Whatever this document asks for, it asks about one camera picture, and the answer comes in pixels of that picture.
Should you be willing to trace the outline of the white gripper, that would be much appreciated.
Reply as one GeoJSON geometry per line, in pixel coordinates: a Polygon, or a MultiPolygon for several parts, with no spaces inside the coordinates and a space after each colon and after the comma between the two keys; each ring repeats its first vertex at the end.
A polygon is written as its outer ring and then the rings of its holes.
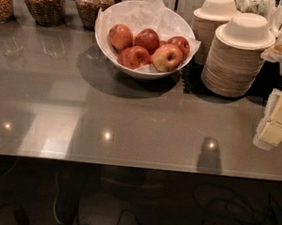
{"type": "Polygon", "coordinates": [[[255,147],[268,151],[282,142],[282,91],[274,88],[253,137],[255,147]]]}

